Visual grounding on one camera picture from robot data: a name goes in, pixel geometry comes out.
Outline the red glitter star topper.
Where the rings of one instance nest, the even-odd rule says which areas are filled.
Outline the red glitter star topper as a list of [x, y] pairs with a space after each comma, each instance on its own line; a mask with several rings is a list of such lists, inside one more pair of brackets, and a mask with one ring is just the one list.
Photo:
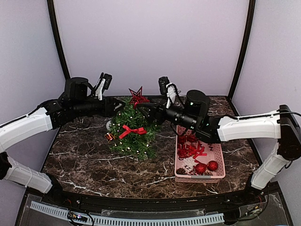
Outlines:
[[138, 104], [142, 103], [149, 103], [150, 100], [147, 97], [143, 96], [143, 87], [141, 86], [138, 91], [134, 91], [132, 89], [129, 89], [132, 99], [130, 100], [130, 104], [133, 105], [133, 108], [135, 109]]

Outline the red ribbon bow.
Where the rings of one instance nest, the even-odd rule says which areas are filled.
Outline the red ribbon bow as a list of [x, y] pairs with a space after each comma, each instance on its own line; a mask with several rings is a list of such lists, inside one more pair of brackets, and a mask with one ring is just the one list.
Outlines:
[[127, 125], [123, 125], [122, 128], [125, 130], [121, 135], [119, 135], [119, 139], [123, 139], [130, 133], [135, 133], [139, 135], [144, 135], [147, 133], [147, 130], [144, 127], [136, 128], [136, 129], [131, 129]]

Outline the small green christmas tree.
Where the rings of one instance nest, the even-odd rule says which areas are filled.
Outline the small green christmas tree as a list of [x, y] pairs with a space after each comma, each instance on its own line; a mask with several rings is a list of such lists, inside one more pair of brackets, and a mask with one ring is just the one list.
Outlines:
[[134, 105], [126, 103], [125, 107], [111, 119], [108, 134], [113, 137], [110, 149], [121, 155], [131, 155], [139, 160], [156, 157], [153, 146], [160, 126], [147, 122]]

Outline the red gold drum ornament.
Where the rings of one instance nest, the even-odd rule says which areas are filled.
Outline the red gold drum ornament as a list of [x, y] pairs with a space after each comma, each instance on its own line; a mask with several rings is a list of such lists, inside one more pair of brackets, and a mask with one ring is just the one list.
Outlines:
[[109, 132], [105, 134], [105, 138], [107, 139], [108, 142], [111, 142], [116, 139], [115, 136]]

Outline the pink plastic basket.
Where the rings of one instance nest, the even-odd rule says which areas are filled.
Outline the pink plastic basket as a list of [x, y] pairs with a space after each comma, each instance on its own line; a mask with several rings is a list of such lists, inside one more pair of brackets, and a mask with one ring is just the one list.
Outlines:
[[218, 183], [225, 178], [221, 144], [207, 144], [191, 130], [176, 126], [174, 174], [176, 182]]

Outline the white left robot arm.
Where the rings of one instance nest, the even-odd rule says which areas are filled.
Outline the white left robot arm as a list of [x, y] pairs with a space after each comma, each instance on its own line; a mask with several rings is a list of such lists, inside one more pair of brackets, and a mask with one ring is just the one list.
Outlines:
[[112, 117], [125, 103], [114, 97], [104, 96], [111, 84], [112, 76], [102, 73], [96, 85], [87, 78], [67, 79], [63, 93], [57, 99], [39, 104], [32, 112], [1, 124], [0, 126], [0, 178], [26, 188], [34, 189], [56, 205], [66, 202], [66, 194], [57, 179], [47, 173], [38, 172], [11, 157], [8, 150], [17, 149], [24, 141], [35, 135], [56, 130], [80, 117]]

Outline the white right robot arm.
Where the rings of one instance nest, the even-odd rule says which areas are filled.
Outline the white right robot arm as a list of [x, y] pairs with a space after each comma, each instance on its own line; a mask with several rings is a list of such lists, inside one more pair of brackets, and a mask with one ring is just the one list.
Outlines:
[[269, 154], [261, 154], [263, 163], [251, 174], [247, 189], [240, 193], [240, 200], [250, 204], [258, 191], [266, 187], [285, 166], [301, 156], [301, 127], [286, 105], [279, 109], [248, 116], [209, 116], [210, 97], [199, 90], [186, 94], [182, 107], [170, 97], [158, 103], [140, 103], [137, 108], [149, 122], [163, 123], [190, 129], [205, 143], [217, 144], [231, 140], [252, 139], [267, 144]]

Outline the red ornaments in basket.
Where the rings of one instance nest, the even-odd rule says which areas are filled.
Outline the red ornaments in basket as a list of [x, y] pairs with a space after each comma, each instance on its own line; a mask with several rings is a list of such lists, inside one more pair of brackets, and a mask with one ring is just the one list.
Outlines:
[[182, 135], [177, 137], [176, 154], [179, 160], [193, 157], [197, 161], [198, 157], [207, 157], [205, 146], [195, 135]]

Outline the white snowflake ornament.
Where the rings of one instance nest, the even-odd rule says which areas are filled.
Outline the white snowflake ornament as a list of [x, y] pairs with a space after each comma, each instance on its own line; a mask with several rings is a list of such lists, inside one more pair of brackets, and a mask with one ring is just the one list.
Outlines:
[[185, 170], [187, 174], [190, 174], [194, 170], [194, 167], [198, 164], [195, 159], [191, 156], [189, 158], [184, 158], [182, 160], [181, 167]]

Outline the brown pine cone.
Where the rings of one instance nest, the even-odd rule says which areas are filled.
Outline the brown pine cone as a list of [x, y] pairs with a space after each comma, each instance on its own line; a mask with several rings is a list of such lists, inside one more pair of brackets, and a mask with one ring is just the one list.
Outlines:
[[176, 174], [177, 175], [187, 175], [187, 172], [186, 172], [185, 168], [178, 168], [176, 170]]

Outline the red ball ornament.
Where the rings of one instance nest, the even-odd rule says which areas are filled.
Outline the red ball ornament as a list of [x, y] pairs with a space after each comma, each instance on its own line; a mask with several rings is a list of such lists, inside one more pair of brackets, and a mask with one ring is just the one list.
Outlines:
[[207, 165], [200, 162], [194, 167], [194, 172], [197, 175], [202, 175], [205, 173], [206, 168], [207, 168]]
[[219, 164], [216, 161], [209, 161], [207, 164], [207, 169], [212, 172], [217, 171], [218, 167], [219, 167]]

